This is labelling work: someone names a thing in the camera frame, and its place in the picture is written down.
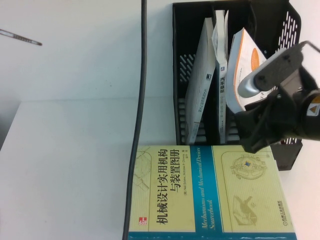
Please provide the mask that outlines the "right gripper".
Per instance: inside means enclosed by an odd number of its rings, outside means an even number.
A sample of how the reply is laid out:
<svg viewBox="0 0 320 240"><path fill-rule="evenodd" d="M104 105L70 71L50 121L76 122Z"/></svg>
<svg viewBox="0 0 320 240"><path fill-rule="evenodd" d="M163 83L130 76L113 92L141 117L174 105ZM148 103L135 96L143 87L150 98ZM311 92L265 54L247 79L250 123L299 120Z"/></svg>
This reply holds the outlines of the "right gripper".
<svg viewBox="0 0 320 240"><path fill-rule="evenodd" d="M241 137L243 149L248 153L257 153L286 138L304 138L306 97L307 91L302 87L293 93L280 87L266 98L247 104L246 111L236 114L238 131L249 133Z"/></svg>

